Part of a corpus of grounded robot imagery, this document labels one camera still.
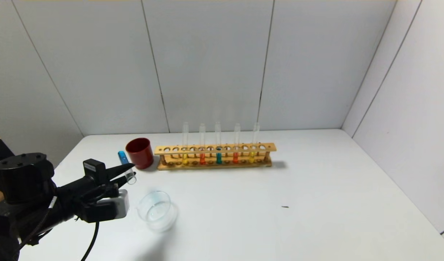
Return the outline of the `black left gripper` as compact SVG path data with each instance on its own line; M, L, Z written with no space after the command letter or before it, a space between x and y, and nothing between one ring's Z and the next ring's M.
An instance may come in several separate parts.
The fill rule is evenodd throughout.
M127 163L107 168L103 162L88 159L83 162L84 176L58 188L57 195L63 207L77 207L99 200L110 184L121 188L123 185L134 185L136 173L130 172L135 165Z

